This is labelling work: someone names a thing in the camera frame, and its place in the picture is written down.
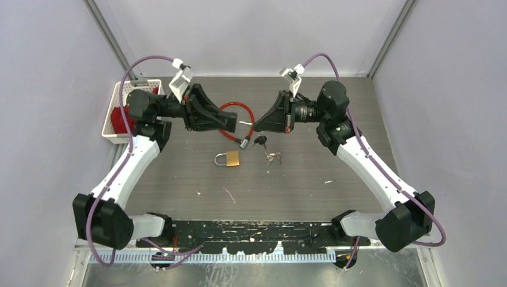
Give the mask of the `black-headed key bunch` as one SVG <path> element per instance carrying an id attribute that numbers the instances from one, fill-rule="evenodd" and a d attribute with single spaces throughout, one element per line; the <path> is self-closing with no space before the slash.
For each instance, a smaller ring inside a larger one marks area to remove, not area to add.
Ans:
<path id="1" fill-rule="evenodd" d="M 248 125 L 248 126 L 250 126 L 250 127 L 253 125 L 252 123 L 248 123 L 248 122 L 245 122 L 245 121 L 239 121 L 239 123 L 240 123 L 240 124 L 245 124 L 245 125 Z M 245 149 L 247 148 L 247 146 L 248 146 L 248 144 L 249 144 L 250 140 L 251 140 L 251 135 L 250 135 L 250 136 L 249 136 L 249 135 L 247 135 L 244 139 L 242 139 L 242 140 L 240 141 L 240 143 L 239 143 L 239 148 L 240 148 L 241 150 L 245 150 Z M 261 136 L 258 136 L 257 138 L 255 138 L 255 139 L 254 139 L 253 144 L 254 144 L 254 145 L 255 145 L 255 144 L 259 144 L 259 145 L 263 146 L 263 147 L 264 147 L 264 149 L 267 149 L 267 147 L 266 147 L 266 145 L 265 145 L 266 141 L 267 141 L 267 137 L 266 137 L 266 136 L 264 136 L 264 135 L 261 135 Z"/>

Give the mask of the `small silver key bunch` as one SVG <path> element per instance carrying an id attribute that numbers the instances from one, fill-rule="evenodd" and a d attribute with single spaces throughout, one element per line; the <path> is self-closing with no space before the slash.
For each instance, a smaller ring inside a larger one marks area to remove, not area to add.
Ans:
<path id="1" fill-rule="evenodd" d="M 279 164 L 282 164 L 282 153 L 280 151 L 274 152 L 274 153 L 265 153 L 265 157 L 267 159 L 267 165 L 269 166 L 271 162 L 273 162 L 275 159 L 279 162 Z"/>

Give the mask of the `brass padlock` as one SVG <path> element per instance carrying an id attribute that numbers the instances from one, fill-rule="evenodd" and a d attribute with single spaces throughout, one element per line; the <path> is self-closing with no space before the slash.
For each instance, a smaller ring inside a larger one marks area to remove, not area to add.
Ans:
<path id="1" fill-rule="evenodd" d="M 227 151 L 217 154 L 213 162 L 219 167 L 236 167 L 240 165 L 240 157 L 238 151 Z"/>

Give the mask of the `black Kaijing padlock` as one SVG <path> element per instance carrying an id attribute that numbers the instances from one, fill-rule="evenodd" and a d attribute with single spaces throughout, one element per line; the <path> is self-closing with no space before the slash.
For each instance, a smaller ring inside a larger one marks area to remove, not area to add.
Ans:
<path id="1" fill-rule="evenodd" d="M 237 113 L 221 111 L 220 116 L 224 122 L 223 130 L 234 133 L 237 126 Z"/>

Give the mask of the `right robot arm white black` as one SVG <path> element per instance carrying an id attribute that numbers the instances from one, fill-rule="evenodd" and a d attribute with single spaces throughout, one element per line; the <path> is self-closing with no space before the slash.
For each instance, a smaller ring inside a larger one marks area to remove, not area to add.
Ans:
<path id="1" fill-rule="evenodd" d="M 281 90 L 274 105 L 252 128 L 256 132 L 290 133 L 295 123 L 317 123 L 321 144 L 355 171 L 383 210 L 349 210 L 337 216 L 338 225 L 332 229 L 334 242 L 345 246 L 356 236 L 367 237 L 398 252 L 430 233 L 435 199 L 428 191 L 416 191 L 377 157 L 347 116 L 350 101 L 346 93 L 345 86 L 336 80 L 325 82 L 316 100 Z"/>

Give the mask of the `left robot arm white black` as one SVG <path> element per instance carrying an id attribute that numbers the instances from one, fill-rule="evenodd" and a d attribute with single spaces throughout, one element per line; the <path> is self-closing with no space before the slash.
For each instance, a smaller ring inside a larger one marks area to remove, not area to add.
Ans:
<path id="1" fill-rule="evenodd" d="M 124 210 L 138 180 L 169 141 L 172 124 L 163 118 L 181 118 L 189 131 L 234 132 L 237 114 L 212 103 L 200 84 L 191 84 L 181 99 L 135 89 L 126 104 L 136 122 L 132 142 L 99 185 L 74 198 L 78 237 L 117 250 L 147 237 L 166 247 L 175 237 L 171 217 L 153 212 L 128 216 Z"/>

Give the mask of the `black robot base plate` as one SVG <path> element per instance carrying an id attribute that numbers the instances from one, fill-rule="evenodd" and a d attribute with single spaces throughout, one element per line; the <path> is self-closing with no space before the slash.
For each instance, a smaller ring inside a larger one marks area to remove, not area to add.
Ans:
<path id="1" fill-rule="evenodd" d="M 203 254 L 271 254 L 281 244 L 285 255 L 322 254 L 328 248 L 351 248 L 354 238 L 336 224 L 311 221 L 173 221 L 168 236 L 153 237 L 162 248 L 179 252 L 201 246 Z"/>

